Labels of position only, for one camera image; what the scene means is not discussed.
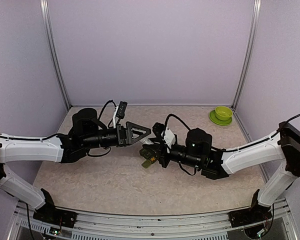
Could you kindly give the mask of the white pill bottle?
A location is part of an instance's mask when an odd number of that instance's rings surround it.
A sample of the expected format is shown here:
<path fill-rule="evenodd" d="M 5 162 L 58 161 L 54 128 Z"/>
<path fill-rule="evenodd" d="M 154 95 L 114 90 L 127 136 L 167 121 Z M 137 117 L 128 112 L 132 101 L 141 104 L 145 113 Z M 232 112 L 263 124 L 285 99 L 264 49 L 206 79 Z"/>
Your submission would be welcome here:
<path fill-rule="evenodd" d="M 143 140 L 143 144 L 146 144 L 146 145 L 153 145 L 154 143 L 149 139 L 149 138 L 145 138 Z"/>

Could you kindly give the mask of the green weekly pill organizer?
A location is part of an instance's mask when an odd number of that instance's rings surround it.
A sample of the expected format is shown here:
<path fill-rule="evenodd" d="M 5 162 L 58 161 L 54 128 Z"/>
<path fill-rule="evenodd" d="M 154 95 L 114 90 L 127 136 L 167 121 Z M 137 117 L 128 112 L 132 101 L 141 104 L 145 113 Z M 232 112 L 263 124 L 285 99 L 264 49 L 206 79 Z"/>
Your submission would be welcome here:
<path fill-rule="evenodd" d="M 139 154 L 144 158 L 144 162 L 141 166 L 145 169 L 149 168 L 157 161 L 157 153 L 153 149 L 142 148 Z"/>

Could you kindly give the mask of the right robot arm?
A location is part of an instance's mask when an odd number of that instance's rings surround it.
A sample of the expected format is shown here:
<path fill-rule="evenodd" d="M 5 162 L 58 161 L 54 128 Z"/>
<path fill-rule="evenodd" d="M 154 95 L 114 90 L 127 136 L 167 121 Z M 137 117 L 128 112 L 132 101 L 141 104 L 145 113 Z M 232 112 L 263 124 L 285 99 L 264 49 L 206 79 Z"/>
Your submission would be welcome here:
<path fill-rule="evenodd" d="M 213 137 L 200 128 L 187 132 L 185 145 L 165 124 L 155 123 L 150 144 L 143 144 L 139 154 L 150 162 L 158 161 L 166 168 L 175 162 L 188 166 L 211 180 L 227 178 L 238 171 L 280 160 L 280 166 L 267 183 L 257 190 L 246 210 L 246 218 L 256 222 L 268 212 L 274 201 L 300 178 L 300 131 L 289 122 L 279 124 L 276 131 L 251 143 L 232 149 L 212 146 Z"/>

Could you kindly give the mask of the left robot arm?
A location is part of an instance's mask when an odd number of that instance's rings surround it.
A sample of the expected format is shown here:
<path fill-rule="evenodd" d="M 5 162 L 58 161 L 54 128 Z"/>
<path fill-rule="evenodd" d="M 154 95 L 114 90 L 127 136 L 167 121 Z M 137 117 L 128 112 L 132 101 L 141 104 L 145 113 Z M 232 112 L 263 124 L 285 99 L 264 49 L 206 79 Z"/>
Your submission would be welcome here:
<path fill-rule="evenodd" d="M 126 122 L 108 128 L 94 108 L 83 108 L 72 116 L 67 134 L 21 137 L 0 133 L 0 189 L 27 203 L 47 221 L 60 218 L 51 195 L 15 174 L 9 162 L 46 161 L 71 164 L 86 157 L 91 149 L 131 146 L 151 134 L 148 127 Z"/>

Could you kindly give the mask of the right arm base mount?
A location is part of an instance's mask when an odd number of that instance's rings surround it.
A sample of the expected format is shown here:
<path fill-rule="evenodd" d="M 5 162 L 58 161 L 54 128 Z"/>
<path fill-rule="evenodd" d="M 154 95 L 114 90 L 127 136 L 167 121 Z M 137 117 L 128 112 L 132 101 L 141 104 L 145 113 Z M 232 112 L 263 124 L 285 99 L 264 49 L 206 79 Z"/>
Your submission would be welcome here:
<path fill-rule="evenodd" d="M 250 225 L 272 218 L 270 210 L 251 210 L 249 208 L 235 210 L 228 213 L 232 228 Z"/>

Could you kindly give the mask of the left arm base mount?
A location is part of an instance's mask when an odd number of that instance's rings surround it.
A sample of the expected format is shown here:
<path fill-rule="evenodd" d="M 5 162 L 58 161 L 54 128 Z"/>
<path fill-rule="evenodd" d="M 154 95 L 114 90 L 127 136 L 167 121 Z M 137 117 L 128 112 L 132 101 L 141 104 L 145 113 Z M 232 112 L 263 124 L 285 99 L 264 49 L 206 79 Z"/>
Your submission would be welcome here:
<path fill-rule="evenodd" d="M 34 212 L 33 218 L 59 227 L 73 228 L 77 220 L 77 213 L 58 208 L 39 209 Z"/>

